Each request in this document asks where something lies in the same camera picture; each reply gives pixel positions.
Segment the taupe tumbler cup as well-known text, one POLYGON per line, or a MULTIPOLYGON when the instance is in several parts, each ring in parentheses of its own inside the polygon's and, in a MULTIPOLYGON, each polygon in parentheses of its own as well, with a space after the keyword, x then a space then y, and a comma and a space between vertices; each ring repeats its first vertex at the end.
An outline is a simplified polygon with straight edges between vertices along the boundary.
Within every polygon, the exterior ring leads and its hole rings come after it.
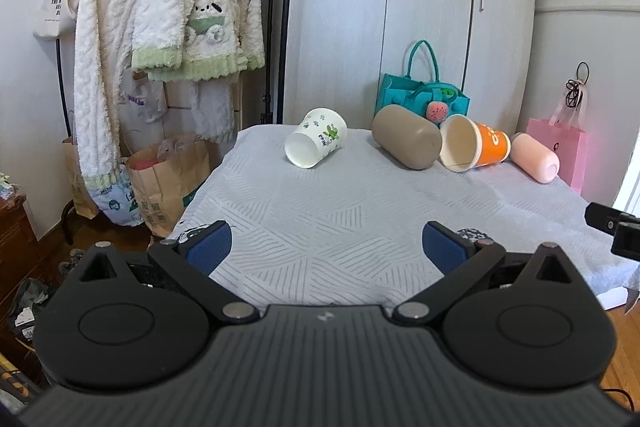
POLYGON ((412 170, 430 168, 442 150, 440 130, 424 117, 400 105, 387 105, 374 116, 373 140, 412 170))

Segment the grey patterned tablecloth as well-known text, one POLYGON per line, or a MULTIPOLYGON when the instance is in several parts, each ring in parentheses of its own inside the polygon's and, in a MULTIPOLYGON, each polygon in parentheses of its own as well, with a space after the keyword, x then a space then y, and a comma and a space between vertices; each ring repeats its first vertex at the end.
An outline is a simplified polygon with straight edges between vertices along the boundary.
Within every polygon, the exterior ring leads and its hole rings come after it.
POLYGON ((639 265, 589 228, 586 202, 564 182, 540 184, 508 162, 465 173, 422 171, 384 154, 367 130, 317 167, 285 156, 288 126, 242 131, 172 234, 222 220, 232 248, 215 282, 254 306, 402 303, 440 277, 423 252, 424 225, 488 235, 508 251, 559 244, 598 295, 637 289, 639 265))

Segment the white long fluffy robe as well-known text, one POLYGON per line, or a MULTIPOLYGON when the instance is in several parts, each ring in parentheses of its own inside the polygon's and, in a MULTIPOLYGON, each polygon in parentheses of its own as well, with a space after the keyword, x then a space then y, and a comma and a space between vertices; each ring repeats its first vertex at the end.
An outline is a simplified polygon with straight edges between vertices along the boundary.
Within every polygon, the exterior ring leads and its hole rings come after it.
POLYGON ((137 0, 79 0, 74 111, 79 166, 89 190, 117 182, 120 83, 130 65, 137 0))

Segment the grey wardrobe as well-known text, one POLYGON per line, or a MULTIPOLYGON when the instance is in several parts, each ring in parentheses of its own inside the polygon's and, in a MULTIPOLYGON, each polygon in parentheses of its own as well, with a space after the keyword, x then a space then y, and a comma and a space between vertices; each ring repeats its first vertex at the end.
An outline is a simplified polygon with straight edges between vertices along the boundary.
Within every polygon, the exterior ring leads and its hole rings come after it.
POLYGON ((512 132, 532 47, 535 0, 283 0, 277 122, 329 107, 371 124, 385 75, 438 74, 471 118, 512 132))

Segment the printed plastic bag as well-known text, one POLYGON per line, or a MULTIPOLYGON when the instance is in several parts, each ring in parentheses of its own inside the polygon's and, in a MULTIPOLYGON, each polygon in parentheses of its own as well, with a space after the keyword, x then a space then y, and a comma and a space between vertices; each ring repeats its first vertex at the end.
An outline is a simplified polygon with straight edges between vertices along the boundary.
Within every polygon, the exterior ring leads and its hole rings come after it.
POLYGON ((108 181, 104 187, 89 188, 96 207, 110 219, 114 225, 137 227, 143 222, 129 173, 124 165, 120 165, 114 181, 108 181))

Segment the pink tumbler cup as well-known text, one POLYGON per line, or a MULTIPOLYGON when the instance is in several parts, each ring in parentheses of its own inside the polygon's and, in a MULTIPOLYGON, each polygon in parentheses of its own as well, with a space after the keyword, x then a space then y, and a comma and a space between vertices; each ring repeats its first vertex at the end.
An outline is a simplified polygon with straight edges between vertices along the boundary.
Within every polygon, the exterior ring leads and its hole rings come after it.
POLYGON ((514 135, 510 159, 513 164, 541 184, 553 181, 560 170, 558 155, 527 133, 514 135))

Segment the brown paper bag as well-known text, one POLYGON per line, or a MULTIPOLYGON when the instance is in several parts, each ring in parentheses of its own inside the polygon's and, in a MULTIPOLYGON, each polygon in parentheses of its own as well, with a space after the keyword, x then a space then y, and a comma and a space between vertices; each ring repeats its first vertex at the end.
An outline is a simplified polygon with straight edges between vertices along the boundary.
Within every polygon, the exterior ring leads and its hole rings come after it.
POLYGON ((194 134, 165 139, 130 156, 126 168, 146 226, 166 237, 212 172, 205 142, 194 134))

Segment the orange paper cup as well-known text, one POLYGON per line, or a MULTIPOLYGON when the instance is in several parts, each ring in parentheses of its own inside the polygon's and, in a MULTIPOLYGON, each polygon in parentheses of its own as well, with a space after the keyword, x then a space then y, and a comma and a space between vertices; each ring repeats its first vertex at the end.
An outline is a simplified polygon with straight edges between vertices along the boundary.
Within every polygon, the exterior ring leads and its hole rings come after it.
POLYGON ((511 141, 503 131, 463 115, 448 117, 440 125, 440 134, 440 162, 453 172, 499 164, 511 152, 511 141))

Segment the teal felt handbag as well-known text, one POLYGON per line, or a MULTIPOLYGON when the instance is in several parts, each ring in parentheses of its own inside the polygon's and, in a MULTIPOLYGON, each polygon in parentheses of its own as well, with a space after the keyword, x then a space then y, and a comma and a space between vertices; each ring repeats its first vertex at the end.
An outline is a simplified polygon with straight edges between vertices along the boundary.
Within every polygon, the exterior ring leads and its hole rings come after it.
POLYGON ((452 115, 468 115, 470 99, 453 84, 440 81, 439 64, 431 43, 419 40, 409 54, 405 76, 382 76, 374 113, 389 105, 408 109, 439 127, 452 115), (430 81, 411 78, 413 59, 420 46, 425 46, 431 57, 433 75, 430 81))

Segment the white paper cup green print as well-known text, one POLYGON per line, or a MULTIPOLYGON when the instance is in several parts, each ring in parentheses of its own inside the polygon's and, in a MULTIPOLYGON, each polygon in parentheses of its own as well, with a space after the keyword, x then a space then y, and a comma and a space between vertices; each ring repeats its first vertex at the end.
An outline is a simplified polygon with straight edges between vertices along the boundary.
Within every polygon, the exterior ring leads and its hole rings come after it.
POLYGON ((346 143, 347 133, 346 121, 335 110, 311 109, 285 140, 286 158, 298 168, 314 168, 346 143))

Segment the black coat rack pole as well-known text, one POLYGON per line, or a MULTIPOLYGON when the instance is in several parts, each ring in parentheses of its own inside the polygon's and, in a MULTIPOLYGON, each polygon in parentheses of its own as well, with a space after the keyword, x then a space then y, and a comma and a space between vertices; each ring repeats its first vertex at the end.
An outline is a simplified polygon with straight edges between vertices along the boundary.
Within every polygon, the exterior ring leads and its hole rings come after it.
MULTIPOLYGON (((62 64, 62 48, 61 40, 55 40, 55 60, 56 60, 56 73, 58 74, 58 91, 60 91, 61 107, 63 112, 65 129, 67 136, 72 136, 72 126, 70 125, 70 112, 67 108, 66 91, 64 82, 64 72, 62 64)), ((63 208, 61 213, 60 227, 63 233, 64 241, 67 245, 74 243, 74 232, 70 227, 70 216, 75 211, 74 201, 71 199, 63 208)))

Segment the pink paper gift bag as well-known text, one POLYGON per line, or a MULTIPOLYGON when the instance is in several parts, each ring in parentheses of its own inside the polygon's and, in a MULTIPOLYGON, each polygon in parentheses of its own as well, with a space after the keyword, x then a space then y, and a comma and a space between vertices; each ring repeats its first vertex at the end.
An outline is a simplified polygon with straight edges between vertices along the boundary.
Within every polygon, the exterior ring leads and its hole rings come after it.
POLYGON ((587 169, 586 107, 585 101, 575 108, 561 102, 550 118, 529 118, 526 126, 527 134, 558 156, 559 177, 577 194, 582 193, 587 169))

